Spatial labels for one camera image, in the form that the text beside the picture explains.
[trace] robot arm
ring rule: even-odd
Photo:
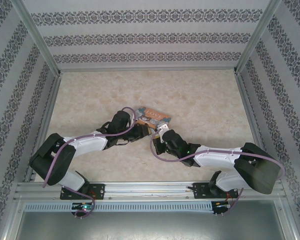
[[[130,124],[130,115],[121,110],[114,115],[111,122],[106,122],[101,128],[85,136],[62,137],[53,133],[31,157],[29,165],[40,177],[46,179],[57,152],[66,142],[72,141],[59,152],[47,184],[50,186],[60,184],[86,194],[89,188],[87,179],[77,171],[68,169],[72,159],[92,151],[111,148],[117,145],[118,140],[124,140],[128,143],[150,135],[148,127],[139,124],[135,124],[125,134],[121,134],[130,128]]]
[[[221,192],[247,187],[262,194],[271,194],[281,168],[273,157],[255,144],[248,142],[243,147],[224,149],[187,143],[174,130],[169,130],[167,125],[160,126],[158,133],[159,137],[153,138],[157,155],[167,152],[188,167],[212,166],[228,169],[214,173],[209,194],[216,196]]]

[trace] white arm segment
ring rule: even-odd
[[[94,131],[91,134],[101,134],[99,131]],[[64,137],[64,141],[67,142],[71,139],[75,139],[75,137]],[[80,156],[82,154],[86,154],[92,151],[102,151],[108,140],[105,136],[95,136],[95,137],[87,137],[81,138],[79,140],[75,140],[69,145],[74,146],[75,154],[73,158]],[[68,169],[64,177],[58,182],[58,184],[62,186],[66,186],[75,191],[79,190],[82,185],[85,183],[85,180],[75,171]]]
[[[240,147],[237,148],[212,148],[201,145],[195,151],[196,153],[208,150],[207,153],[198,154],[194,156],[194,160],[197,164],[202,167],[213,166],[227,169],[235,169],[235,160],[240,157],[239,154],[226,154],[226,153],[218,153],[218,152],[210,152],[209,150],[223,150],[230,152],[242,152]]]
[[[211,148],[207,146],[200,146],[195,151],[196,153],[205,150],[224,150],[233,152],[242,152],[240,147],[237,148]],[[234,168],[235,160],[240,157],[239,154],[226,154],[218,152],[209,152],[197,154],[194,156],[196,163],[202,167],[213,166],[220,168],[227,168],[230,171],[222,171],[216,179],[216,185],[223,191],[228,192],[232,189],[249,188],[246,181],[240,176]]]
[[[99,131],[94,131],[91,134],[101,134]],[[71,139],[76,139],[75,137],[64,137],[64,141],[69,141]],[[108,140],[106,139],[105,136],[95,136],[95,137],[86,137],[86,138],[81,138],[79,140],[75,140],[69,145],[74,146],[75,148],[75,154],[73,158],[78,157],[82,154],[86,154],[92,151],[102,151]]]

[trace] gray metal panel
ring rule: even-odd
[[[241,201],[231,214],[96,212],[82,220],[70,213],[25,212],[18,240],[281,240],[273,201]]]
[[[29,202],[25,205],[27,213],[76,212],[72,202]],[[102,202],[98,201],[94,212],[196,212],[213,213],[211,201],[178,202]]]

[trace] beige floor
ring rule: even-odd
[[[65,73],[48,135],[91,133],[125,106],[147,106],[170,115],[170,129],[190,143],[235,148],[253,142],[232,70]],[[145,137],[84,154],[73,159],[70,169],[89,181],[110,182],[209,180],[219,170],[162,162],[151,154],[149,141]]]

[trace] small book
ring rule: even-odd
[[[136,113],[137,124],[146,125],[149,128],[156,129],[160,124],[169,124],[171,117],[161,112],[155,111],[149,107],[141,106]]]

